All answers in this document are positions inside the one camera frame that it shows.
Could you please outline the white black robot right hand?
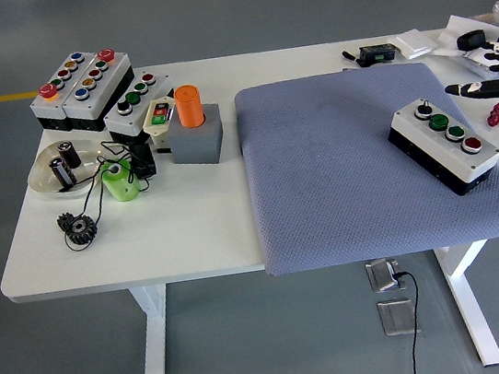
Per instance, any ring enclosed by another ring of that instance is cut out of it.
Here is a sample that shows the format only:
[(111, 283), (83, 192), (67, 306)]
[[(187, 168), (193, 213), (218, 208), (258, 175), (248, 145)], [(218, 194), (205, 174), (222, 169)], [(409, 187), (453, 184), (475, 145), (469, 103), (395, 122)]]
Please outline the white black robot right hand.
[(447, 94), (470, 99), (499, 98), (499, 39), (487, 41), (473, 51), (459, 52), (455, 57), (462, 58), (471, 71), (484, 78), (482, 81), (446, 86)]

